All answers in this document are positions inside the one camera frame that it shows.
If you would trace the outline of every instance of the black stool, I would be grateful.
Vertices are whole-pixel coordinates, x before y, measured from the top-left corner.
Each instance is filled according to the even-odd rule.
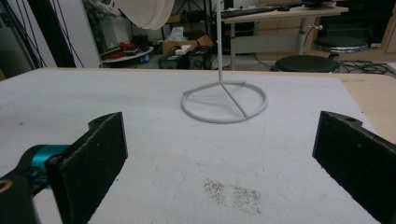
[[[339,62],[312,55],[293,55],[275,62],[275,70],[282,72],[333,73],[339,68]]]
[[[329,59],[338,61],[339,53],[355,53],[367,49],[367,42],[349,36],[319,37],[314,40],[314,48],[330,52]]]

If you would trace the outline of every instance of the red object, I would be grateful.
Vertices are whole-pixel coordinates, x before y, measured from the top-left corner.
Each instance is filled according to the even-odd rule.
[[[122,58],[123,56],[124,56],[124,53],[122,51],[116,51],[116,52],[112,52],[112,53],[105,55],[104,58],[105,59],[118,59],[118,58]]]
[[[120,48],[122,50],[136,49],[136,45],[134,42],[120,42]]]

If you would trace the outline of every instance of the white foam board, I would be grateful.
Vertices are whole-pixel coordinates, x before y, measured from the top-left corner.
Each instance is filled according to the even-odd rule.
[[[91,223],[377,223],[312,158],[321,110],[373,131],[340,80],[230,78],[265,90],[264,112],[225,125],[183,113],[182,92],[216,81],[216,72],[35,70],[5,80],[0,175],[29,147],[72,144],[92,119],[122,111],[129,158]],[[213,92],[193,95],[193,107],[212,116],[205,106],[219,102],[216,113],[237,112]],[[260,101],[253,91],[231,92],[248,108]],[[61,222],[50,190],[35,206],[43,223]]]

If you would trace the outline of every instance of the white wire stand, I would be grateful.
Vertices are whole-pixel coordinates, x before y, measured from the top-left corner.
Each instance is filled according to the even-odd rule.
[[[198,88],[195,88],[193,90],[190,91],[185,91],[183,92],[183,99],[181,101],[181,107],[183,109],[183,111],[188,114],[190,117],[194,118],[194,119],[198,119],[204,122],[210,122],[210,123],[236,123],[236,122],[240,122],[240,121],[244,121],[247,119],[251,119],[254,116],[260,114],[265,107],[267,107],[268,105],[268,96],[265,93],[265,91],[263,91],[261,88],[248,84],[246,80],[228,80],[228,81],[224,81],[222,78],[222,46],[221,46],[221,11],[220,11],[220,0],[217,1],[217,28],[218,28],[218,56],[219,56],[219,81],[214,82],[214,83],[210,83]],[[252,112],[247,113],[245,111],[245,109],[237,102],[237,100],[233,97],[233,95],[230,93],[230,91],[226,88],[226,85],[237,85],[240,87],[244,87],[244,88],[250,88],[254,91],[256,91],[261,97],[262,97],[262,104],[260,106],[258,106],[257,109],[253,110]],[[192,95],[195,92],[198,91],[203,91],[209,88],[214,88],[217,86],[221,86],[225,92],[227,93],[228,96],[230,96],[230,98],[233,100],[233,103],[238,107],[238,109],[241,112],[241,116],[240,117],[235,117],[235,118],[231,118],[231,119],[212,119],[212,118],[207,118],[204,116],[200,116],[197,115],[193,112],[191,112],[187,107],[186,107],[186,103],[187,103],[187,99],[189,98],[190,95]]]

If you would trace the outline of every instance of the white vertical rod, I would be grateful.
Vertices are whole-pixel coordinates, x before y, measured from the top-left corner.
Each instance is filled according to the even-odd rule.
[[[222,46],[221,46],[221,1],[218,0],[216,8],[216,20],[218,27],[218,59],[219,59],[219,81],[222,81]]]

